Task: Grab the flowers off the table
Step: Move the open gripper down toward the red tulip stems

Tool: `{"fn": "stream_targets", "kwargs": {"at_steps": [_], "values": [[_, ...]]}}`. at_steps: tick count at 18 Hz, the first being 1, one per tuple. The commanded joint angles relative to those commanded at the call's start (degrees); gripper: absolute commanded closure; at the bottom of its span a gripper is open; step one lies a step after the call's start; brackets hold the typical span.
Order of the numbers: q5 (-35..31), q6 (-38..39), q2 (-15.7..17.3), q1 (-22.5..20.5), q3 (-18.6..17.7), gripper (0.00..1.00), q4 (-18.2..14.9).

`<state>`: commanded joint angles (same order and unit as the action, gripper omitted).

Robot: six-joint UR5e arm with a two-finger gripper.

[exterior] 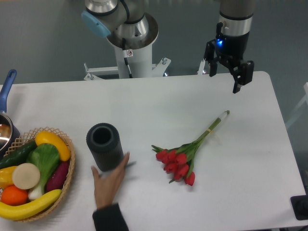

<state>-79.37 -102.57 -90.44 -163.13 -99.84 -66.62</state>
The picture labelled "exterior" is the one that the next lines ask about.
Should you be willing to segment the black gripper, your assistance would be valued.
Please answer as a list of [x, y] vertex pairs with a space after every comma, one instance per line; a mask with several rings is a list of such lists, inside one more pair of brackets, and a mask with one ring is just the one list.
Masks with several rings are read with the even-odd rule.
[[246, 49], [249, 32], [241, 36], [228, 36], [221, 32], [216, 34], [216, 39], [206, 44], [204, 60], [210, 66], [209, 76], [217, 73], [217, 62], [229, 70], [233, 70], [234, 86], [233, 93], [238, 93], [242, 86], [250, 83], [253, 78], [254, 62], [244, 61], [243, 54]]

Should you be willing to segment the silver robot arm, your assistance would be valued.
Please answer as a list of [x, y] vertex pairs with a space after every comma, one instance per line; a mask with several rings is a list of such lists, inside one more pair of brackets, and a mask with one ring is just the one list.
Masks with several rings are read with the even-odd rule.
[[209, 76], [217, 73], [218, 64], [226, 67], [234, 79], [233, 93], [252, 81], [254, 62], [244, 60], [255, 0], [221, 0], [216, 36], [207, 42], [204, 60], [210, 66]]

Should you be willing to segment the dark sleeved forearm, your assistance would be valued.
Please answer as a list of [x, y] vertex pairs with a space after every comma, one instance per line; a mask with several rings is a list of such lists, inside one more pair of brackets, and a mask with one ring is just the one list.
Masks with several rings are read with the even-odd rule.
[[121, 213], [119, 204], [97, 209], [92, 214], [97, 231], [128, 231], [127, 223]]

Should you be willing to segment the person's hand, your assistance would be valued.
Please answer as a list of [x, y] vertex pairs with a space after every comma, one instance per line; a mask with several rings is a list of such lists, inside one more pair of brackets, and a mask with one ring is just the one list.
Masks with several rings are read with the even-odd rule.
[[130, 152], [127, 152], [121, 163], [106, 177], [100, 177], [97, 168], [91, 166], [94, 180], [94, 198], [97, 209], [112, 205], [124, 179], [129, 157]]

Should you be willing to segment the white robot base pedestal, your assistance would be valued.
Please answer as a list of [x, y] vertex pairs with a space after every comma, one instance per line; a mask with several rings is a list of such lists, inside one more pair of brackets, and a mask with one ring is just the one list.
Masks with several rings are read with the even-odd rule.
[[152, 45], [159, 29], [156, 20], [145, 12], [143, 0], [87, 0], [85, 7], [82, 21], [113, 46], [119, 78], [166, 75], [171, 60], [152, 61]]

